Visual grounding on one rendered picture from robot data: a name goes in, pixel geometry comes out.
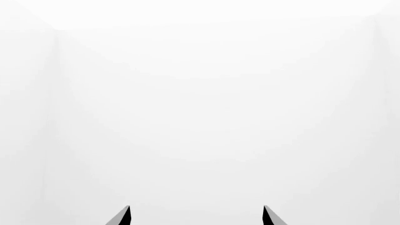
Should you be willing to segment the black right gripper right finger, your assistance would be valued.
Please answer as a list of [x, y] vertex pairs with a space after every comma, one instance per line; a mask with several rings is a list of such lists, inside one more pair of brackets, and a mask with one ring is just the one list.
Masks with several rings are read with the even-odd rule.
[[264, 225], [287, 225], [270, 207], [264, 206], [262, 221]]

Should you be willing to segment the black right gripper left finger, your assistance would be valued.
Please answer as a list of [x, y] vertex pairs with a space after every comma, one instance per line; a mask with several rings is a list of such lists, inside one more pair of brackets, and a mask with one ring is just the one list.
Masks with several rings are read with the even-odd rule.
[[131, 225], [131, 210], [130, 206], [125, 206], [120, 210], [110, 221], [105, 225]]

